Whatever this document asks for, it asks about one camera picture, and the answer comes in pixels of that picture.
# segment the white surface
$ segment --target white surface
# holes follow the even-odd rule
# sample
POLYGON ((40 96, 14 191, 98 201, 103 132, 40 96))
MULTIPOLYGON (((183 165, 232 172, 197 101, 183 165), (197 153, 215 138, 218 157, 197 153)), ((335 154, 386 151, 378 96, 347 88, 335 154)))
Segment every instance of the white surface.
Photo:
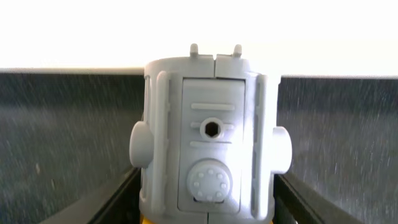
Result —
POLYGON ((36 0, 0 9, 0 68, 142 68, 187 56, 195 42, 199 54, 241 44, 265 74, 398 76, 395 0, 36 0))

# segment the round hole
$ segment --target round hole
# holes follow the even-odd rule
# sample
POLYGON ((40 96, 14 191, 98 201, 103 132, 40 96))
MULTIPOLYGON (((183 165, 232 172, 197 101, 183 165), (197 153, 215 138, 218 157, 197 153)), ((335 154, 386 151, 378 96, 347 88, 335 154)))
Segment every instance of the round hole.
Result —
POLYGON ((210 138, 217 138, 221 132, 221 127, 216 122, 209 122, 205 126, 205 133, 210 138))

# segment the dark gray surface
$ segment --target dark gray surface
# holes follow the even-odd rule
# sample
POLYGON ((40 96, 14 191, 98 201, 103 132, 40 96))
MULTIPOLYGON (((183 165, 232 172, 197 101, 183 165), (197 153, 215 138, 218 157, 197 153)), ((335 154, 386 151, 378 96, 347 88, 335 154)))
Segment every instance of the dark gray surface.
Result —
MULTIPOLYGON (((0 75, 0 223, 39 222, 128 167, 143 92, 142 77, 0 75)), ((282 79, 278 123, 297 177, 363 222, 398 222, 397 80, 282 79)))

